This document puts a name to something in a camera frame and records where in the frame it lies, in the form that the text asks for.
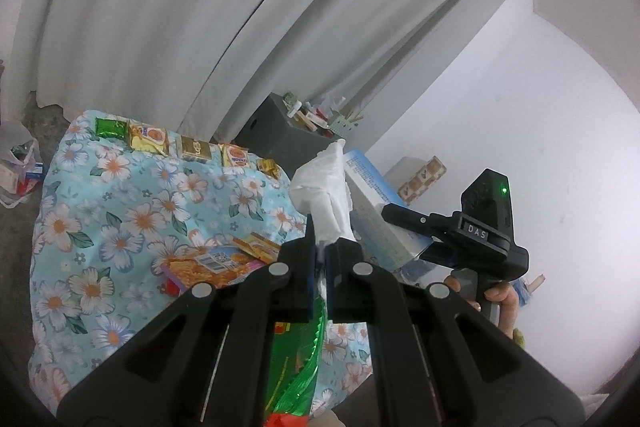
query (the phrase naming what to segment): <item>white tissue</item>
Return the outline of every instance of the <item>white tissue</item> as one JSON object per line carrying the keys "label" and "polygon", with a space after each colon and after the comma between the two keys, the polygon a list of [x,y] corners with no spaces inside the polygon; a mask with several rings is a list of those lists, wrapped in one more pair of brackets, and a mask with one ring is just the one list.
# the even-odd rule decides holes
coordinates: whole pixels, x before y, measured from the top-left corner
{"label": "white tissue", "polygon": [[334,243],[339,237],[355,241],[349,212],[353,208],[344,179],[344,140],[339,139],[300,167],[289,186],[289,197],[300,214],[311,214],[316,245]]}

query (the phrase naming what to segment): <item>tissue box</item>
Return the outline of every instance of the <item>tissue box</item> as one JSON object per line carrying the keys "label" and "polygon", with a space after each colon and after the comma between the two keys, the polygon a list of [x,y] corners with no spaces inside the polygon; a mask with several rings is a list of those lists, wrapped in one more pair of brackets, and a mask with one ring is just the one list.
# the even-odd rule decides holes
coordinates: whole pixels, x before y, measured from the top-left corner
{"label": "tissue box", "polygon": [[353,150],[344,155],[344,174],[353,200],[351,224],[365,256],[373,263],[398,270],[433,242],[382,219],[380,213],[387,203],[405,204],[362,152]]}

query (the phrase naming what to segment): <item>hand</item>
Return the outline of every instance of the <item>hand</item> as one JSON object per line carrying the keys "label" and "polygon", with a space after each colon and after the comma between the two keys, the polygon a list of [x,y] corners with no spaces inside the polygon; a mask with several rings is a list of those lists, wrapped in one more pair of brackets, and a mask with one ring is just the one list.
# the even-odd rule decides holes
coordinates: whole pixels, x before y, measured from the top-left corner
{"label": "hand", "polygon": [[[460,291],[460,282],[458,279],[449,275],[444,283],[454,292]],[[495,302],[500,306],[500,319],[498,320],[498,329],[513,338],[513,328],[515,327],[516,318],[518,317],[518,307],[520,305],[518,294],[508,282],[503,281],[489,288],[484,292],[484,297],[491,302]],[[475,301],[467,301],[476,310],[480,311],[480,304]]]}

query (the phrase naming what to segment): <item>gray curtain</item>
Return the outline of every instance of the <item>gray curtain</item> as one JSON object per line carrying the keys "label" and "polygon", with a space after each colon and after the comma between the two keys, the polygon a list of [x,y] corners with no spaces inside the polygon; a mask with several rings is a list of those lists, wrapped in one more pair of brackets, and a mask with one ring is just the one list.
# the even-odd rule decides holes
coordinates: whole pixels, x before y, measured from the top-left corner
{"label": "gray curtain", "polygon": [[272,90],[366,105],[446,1],[24,0],[5,77],[68,118],[98,108],[228,140]]}

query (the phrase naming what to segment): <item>green snack package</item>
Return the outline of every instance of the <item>green snack package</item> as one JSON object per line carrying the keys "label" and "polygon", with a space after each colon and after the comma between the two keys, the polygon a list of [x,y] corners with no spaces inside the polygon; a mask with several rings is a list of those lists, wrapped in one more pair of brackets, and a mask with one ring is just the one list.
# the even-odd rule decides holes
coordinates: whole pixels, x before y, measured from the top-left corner
{"label": "green snack package", "polygon": [[95,136],[99,138],[118,138],[127,140],[129,125],[122,120],[95,119]]}
{"label": "green snack package", "polygon": [[264,408],[265,420],[272,415],[309,415],[325,328],[324,301],[318,295],[314,299],[314,318],[311,322],[276,323]]}

